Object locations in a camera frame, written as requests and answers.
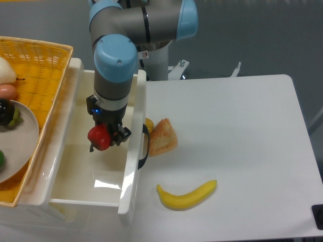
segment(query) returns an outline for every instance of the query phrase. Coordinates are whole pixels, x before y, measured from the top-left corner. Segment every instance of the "wicker basket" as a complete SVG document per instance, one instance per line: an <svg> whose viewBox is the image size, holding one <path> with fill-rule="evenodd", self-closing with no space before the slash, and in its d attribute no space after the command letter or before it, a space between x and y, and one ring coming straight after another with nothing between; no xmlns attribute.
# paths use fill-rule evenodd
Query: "wicker basket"
<svg viewBox="0 0 323 242"><path fill-rule="evenodd" d="M29 159L14 176L0 183L0 206L15 207L26 186L41 143L48 130L64 74L72 57L68 45L45 41L0 36L0 56L15 70L18 102L29 107L39 125L37 146Z"/></svg>

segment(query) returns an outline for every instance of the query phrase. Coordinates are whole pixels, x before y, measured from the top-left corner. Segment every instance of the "yellow fruit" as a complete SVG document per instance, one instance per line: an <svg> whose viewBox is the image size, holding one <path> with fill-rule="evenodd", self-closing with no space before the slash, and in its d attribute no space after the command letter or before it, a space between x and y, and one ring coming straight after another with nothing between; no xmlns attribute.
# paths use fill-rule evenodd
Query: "yellow fruit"
<svg viewBox="0 0 323 242"><path fill-rule="evenodd" d="M217 187L217 180L209 180L194 191L184 195L173 195L162 189L158 184L156 189L161 202L170 209L183 210L196 206L210 196Z"/></svg>
<svg viewBox="0 0 323 242"><path fill-rule="evenodd" d="M146 126L148 128L149 133L151 133L152 130L153 130L153 121L150 120L149 118L146 118L145 124L146 124Z"/></svg>

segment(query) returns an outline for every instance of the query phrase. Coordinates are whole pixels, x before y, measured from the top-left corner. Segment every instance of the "blue light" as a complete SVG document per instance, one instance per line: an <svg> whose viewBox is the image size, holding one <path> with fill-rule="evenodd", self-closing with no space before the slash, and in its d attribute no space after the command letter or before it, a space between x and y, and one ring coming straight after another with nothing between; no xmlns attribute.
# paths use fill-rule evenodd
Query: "blue light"
<svg viewBox="0 0 323 242"><path fill-rule="evenodd" d="M101 110L100 109L93 109L93 112L95 112L96 114L100 114Z"/></svg>

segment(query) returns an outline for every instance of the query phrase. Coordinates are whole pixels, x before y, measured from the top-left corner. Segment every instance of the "black handle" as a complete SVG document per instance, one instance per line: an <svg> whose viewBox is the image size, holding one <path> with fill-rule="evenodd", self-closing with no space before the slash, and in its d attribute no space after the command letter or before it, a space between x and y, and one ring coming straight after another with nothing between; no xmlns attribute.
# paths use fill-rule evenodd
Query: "black handle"
<svg viewBox="0 0 323 242"><path fill-rule="evenodd" d="M142 159L139 160L138 162L138 170L143 167L143 165L145 164L147 158L148 158L148 153L149 153L149 141L150 141L150 136L149 136L149 131L148 131L148 128L147 126L144 124L143 127L142 127L142 132L144 134L146 134L148 136L148 147L147 147L147 153L145 155L145 157L143 157Z"/></svg>

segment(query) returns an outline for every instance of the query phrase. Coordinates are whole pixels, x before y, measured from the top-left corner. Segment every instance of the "bread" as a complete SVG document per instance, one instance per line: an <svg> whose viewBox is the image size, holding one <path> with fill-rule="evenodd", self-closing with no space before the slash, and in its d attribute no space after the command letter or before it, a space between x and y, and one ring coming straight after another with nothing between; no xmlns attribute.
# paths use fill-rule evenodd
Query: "bread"
<svg viewBox="0 0 323 242"><path fill-rule="evenodd" d="M149 155L156 156L177 147L177 136L168 118L162 119L150 134Z"/></svg>

